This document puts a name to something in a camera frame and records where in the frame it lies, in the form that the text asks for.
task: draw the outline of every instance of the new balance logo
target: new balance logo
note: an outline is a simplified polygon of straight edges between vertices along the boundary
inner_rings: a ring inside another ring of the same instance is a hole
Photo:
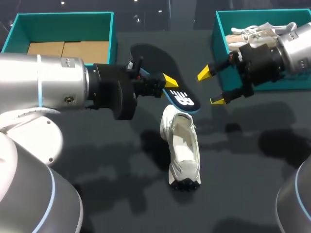
[[[178,101],[178,103],[180,103],[181,105],[190,105],[193,106],[194,102],[188,98],[187,93],[186,92],[179,92],[179,91],[172,91],[170,90],[170,92],[174,95],[175,99]]]

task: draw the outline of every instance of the cardboard box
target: cardboard box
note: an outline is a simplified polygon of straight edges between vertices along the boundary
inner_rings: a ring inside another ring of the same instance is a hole
[[[27,54],[62,56],[64,42],[30,43]]]
[[[107,63],[109,41],[66,42],[63,57],[80,57],[85,63]]]
[[[80,57],[86,66],[114,64],[114,13],[17,14],[2,52]]]
[[[217,11],[211,43],[215,61],[223,61],[229,55],[225,36],[232,34],[231,28],[243,29],[251,25],[262,25],[266,22],[275,26],[295,22],[300,27],[311,22],[311,11],[309,9]],[[240,87],[242,84],[238,72],[232,67],[221,71],[219,78],[224,91]],[[288,75],[276,83],[264,83],[255,88],[257,91],[302,89],[311,89],[310,74]]]

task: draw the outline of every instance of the white cable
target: white cable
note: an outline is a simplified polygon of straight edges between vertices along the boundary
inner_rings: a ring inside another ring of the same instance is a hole
[[[31,114],[61,114],[61,113],[57,110],[44,107],[28,108],[6,112],[0,115],[0,132],[5,131],[10,126],[22,123],[23,118]]]

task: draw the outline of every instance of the black shoe sole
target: black shoe sole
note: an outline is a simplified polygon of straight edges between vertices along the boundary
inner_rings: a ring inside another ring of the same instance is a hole
[[[171,187],[173,190],[179,190],[179,191],[192,191],[196,190],[200,187],[200,184],[197,181],[192,181],[190,178],[186,178],[182,181],[174,181],[171,184]]]

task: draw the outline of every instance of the shoe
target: shoe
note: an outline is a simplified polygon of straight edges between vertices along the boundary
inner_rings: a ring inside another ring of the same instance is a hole
[[[200,151],[192,117],[168,105],[163,112],[160,134],[171,152],[169,184],[179,190],[197,189],[201,185]]]
[[[269,47],[276,45],[276,40],[280,35],[289,33],[297,28],[296,23],[291,22],[285,26],[273,26],[265,23],[260,26],[250,26],[245,29],[231,28],[233,34],[227,35],[225,40],[229,51],[237,50],[239,47],[249,43],[251,47],[256,48],[267,44]]]

